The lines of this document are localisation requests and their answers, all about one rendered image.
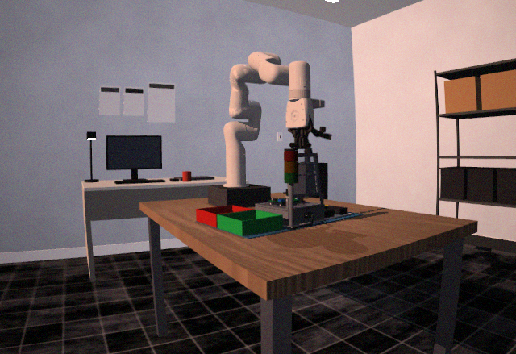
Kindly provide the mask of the green bin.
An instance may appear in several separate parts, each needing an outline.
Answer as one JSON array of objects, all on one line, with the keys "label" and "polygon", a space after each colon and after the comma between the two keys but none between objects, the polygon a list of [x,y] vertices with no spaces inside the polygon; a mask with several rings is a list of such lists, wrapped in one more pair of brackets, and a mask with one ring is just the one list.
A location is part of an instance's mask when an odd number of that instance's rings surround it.
[{"label": "green bin", "polygon": [[253,235],[283,229],[283,215],[261,210],[217,214],[217,225],[218,229],[229,231],[236,235]]}]

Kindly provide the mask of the red bin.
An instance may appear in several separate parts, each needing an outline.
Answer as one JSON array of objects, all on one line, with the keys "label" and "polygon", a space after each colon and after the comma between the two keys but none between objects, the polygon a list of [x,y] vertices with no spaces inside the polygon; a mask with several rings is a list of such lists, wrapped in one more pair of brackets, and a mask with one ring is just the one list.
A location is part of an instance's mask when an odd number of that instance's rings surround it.
[{"label": "red bin", "polygon": [[[206,225],[212,226],[212,227],[218,227],[217,225],[217,214],[227,214],[227,212],[233,213],[234,211],[240,212],[240,211],[248,211],[253,210],[241,206],[216,206],[216,207],[209,207],[209,208],[201,208],[196,209],[196,218],[197,221],[200,223],[204,223]],[[208,211],[208,212],[207,212]]]}]

